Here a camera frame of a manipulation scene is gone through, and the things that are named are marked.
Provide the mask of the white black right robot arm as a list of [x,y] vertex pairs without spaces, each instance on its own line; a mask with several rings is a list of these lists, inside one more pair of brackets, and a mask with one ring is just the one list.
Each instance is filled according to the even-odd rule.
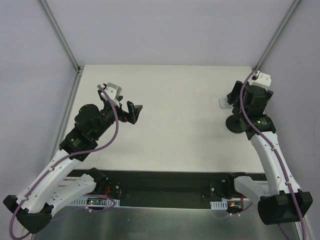
[[217,195],[231,199],[247,197],[257,206],[265,225],[298,222],[313,203],[310,192],[302,191],[282,155],[273,121],[264,111],[273,92],[253,84],[237,81],[227,95],[233,107],[226,119],[227,129],[234,134],[245,133],[262,164],[268,189],[264,189],[245,172],[227,175],[215,189]]

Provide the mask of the black round-base phone holder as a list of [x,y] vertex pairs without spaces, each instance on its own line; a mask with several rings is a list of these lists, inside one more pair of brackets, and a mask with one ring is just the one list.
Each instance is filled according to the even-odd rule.
[[239,115],[232,114],[226,119],[225,125],[230,132],[234,134],[241,134],[245,131],[245,129],[242,127],[242,120],[243,120],[242,114],[239,114]]

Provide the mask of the white folding phone stand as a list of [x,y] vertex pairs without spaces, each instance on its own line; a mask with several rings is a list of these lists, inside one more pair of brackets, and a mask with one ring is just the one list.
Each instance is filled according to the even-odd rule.
[[228,103],[228,100],[226,98],[220,98],[219,99],[219,106],[221,109],[232,109],[233,105]]

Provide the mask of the teal smartphone black screen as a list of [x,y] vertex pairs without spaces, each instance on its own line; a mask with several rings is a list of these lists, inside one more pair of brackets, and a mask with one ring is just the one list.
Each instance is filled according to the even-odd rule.
[[241,81],[236,81],[232,91],[227,94],[226,99],[228,105],[233,106],[239,99],[240,99],[240,91],[242,88],[243,83]]

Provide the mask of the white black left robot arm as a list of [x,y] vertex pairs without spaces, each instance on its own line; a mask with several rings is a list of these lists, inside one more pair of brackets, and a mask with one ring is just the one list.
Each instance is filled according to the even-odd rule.
[[58,188],[60,182],[81,164],[90,153],[101,150],[99,138],[109,127],[119,123],[135,124],[143,109],[127,101],[128,111],[122,109],[122,96],[107,87],[98,90],[103,109],[85,104],[74,118],[74,128],[65,136],[49,164],[20,194],[8,195],[3,204],[13,214],[9,224],[10,237],[15,240],[13,223],[18,221],[28,234],[42,231],[53,216],[71,201],[86,194],[105,195],[108,189],[106,176],[97,168],[87,170],[69,186]]

